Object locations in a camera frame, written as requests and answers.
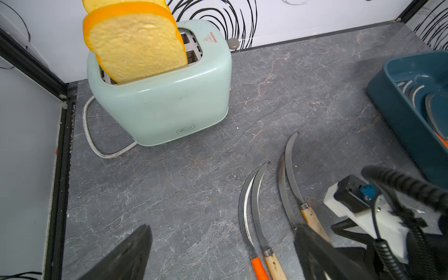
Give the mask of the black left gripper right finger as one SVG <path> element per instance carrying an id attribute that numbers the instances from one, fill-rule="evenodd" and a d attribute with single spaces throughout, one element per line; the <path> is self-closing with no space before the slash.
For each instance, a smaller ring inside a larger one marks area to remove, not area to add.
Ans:
<path id="1" fill-rule="evenodd" d="M 306 224 L 295 231 L 295 249 L 306 280 L 370 280 L 360 265 L 340 253 Z"/>

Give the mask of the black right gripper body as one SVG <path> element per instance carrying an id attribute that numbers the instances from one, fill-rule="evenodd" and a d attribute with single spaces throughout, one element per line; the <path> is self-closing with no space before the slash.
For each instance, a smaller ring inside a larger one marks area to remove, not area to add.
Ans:
<path id="1" fill-rule="evenodd" d="M 331 230 L 365 245 L 339 251 L 366 269 L 373 279 L 392 279 L 380 258 L 385 243 L 407 278 L 424 278 L 428 268 L 418 254 L 417 239 L 374 185 L 349 175 L 327 190 L 324 203 L 343 219 L 332 225 Z"/>

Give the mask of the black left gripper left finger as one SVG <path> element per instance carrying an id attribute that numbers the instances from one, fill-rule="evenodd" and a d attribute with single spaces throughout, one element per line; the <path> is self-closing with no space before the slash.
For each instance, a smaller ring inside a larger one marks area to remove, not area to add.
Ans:
<path id="1" fill-rule="evenodd" d="M 141 280 L 152 246 L 152 232 L 142 225 L 98 262 L 81 280 Z"/>

